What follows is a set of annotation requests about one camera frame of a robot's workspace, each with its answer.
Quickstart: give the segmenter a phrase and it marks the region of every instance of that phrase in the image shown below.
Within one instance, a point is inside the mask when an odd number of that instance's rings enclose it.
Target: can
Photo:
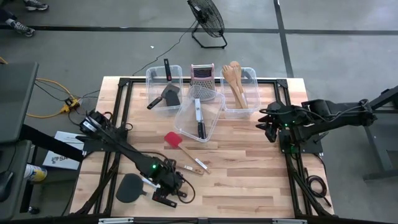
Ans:
[[[45,179],[47,170],[38,166],[26,164],[24,178],[30,181],[39,182]]]

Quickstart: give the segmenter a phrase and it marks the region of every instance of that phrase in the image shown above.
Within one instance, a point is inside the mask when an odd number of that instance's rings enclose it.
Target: red spatula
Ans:
[[[207,166],[204,165],[204,163],[202,163],[198,158],[196,158],[186,147],[180,144],[182,142],[182,138],[178,134],[175,134],[174,132],[171,131],[168,134],[166,134],[166,136],[164,136],[164,140],[167,141],[172,147],[180,147],[182,151],[184,151],[192,160],[194,160],[197,164],[199,164],[199,166],[204,168],[204,170],[207,173],[209,174],[211,173],[209,168],[207,168]]]

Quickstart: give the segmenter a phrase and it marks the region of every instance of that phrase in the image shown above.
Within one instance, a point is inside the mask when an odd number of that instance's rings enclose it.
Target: sneaker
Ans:
[[[35,30],[33,30],[32,28],[29,28],[24,24],[21,24],[20,22],[12,22],[11,27],[14,28],[14,30],[18,33],[23,34],[27,37],[32,37],[35,32]]]
[[[34,11],[34,10],[44,11],[49,8],[48,4],[41,3],[38,0],[27,0],[24,1],[24,3],[25,3],[25,8],[28,11]]]

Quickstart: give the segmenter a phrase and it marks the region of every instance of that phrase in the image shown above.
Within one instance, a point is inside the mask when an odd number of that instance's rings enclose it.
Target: fan stand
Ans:
[[[217,49],[217,48],[224,49],[224,48],[228,45],[228,43],[227,43],[226,40],[225,40],[224,35],[221,34],[221,37],[223,38],[223,40],[224,40],[224,42],[225,42],[225,45],[223,45],[223,46],[212,46],[212,47],[203,46],[203,44],[201,44],[201,43],[199,42],[199,40],[195,37],[195,34],[194,34],[194,33],[198,30],[198,27],[199,27],[199,22],[197,23],[197,25],[195,26],[195,28],[194,28],[193,31],[192,31],[192,38],[194,38],[195,41],[198,42],[198,44],[200,45],[201,48],[204,48],[204,49]]]

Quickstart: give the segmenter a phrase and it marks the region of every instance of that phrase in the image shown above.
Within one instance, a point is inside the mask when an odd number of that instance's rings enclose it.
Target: wooden tabletop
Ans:
[[[117,86],[120,77],[104,77],[99,93],[96,109],[100,112],[112,111]],[[288,78],[289,93],[292,104],[299,105],[307,101],[304,81],[301,78]],[[261,107],[266,108],[275,101],[274,89],[270,85],[259,84]],[[226,97],[232,103],[233,97]],[[121,101],[120,116],[123,110],[124,98]],[[159,151],[178,162],[195,165],[180,149],[172,149],[164,136],[174,130],[174,117],[159,116],[149,111],[147,106],[145,83],[136,83],[132,89],[128,123],[134,126],[129,132],[128,142],[138,150]],[[250,119],[225,119],[223,113],[216,125],[211,139],[201,143],[183,137],[184,145],[197,158],[204,162],[211,174],[193,174],[181,170],[184,177],[191,182],[196,190],[195,200],[183,204],[175,196],[168,198],[178,203],[177,208],[171,208],[152,200],[153,188],[144,184],[147,196],[141,195],[133,203],[113,201],[112,216],[119,217],[224,217],[224,218],[291,218],[294,217],[292,199],[285,157],[280,153],[278,143],[270,143],[264,132],[257,129],[257,120],[263,114],[255,112]],[[71,212],[77,211],[89,199],[100,179],[103,152],[92,153],[86,158],[80,170]],[[325,171],[321,162],[313,155],[303,154],[303,164],[310,175],[320,176],[327,184]],[[122,156],[119,166],[118,188],[124,174],[137,173],[135,165]],[[188,193],[187,200],[192,196],[192,190],[183,184],[183,191]],[[302,192],[297,191],[302,204]],[[108,188],[104,191],[103,206],[106,203]],[[324,200],[319,202],[328,212]]]

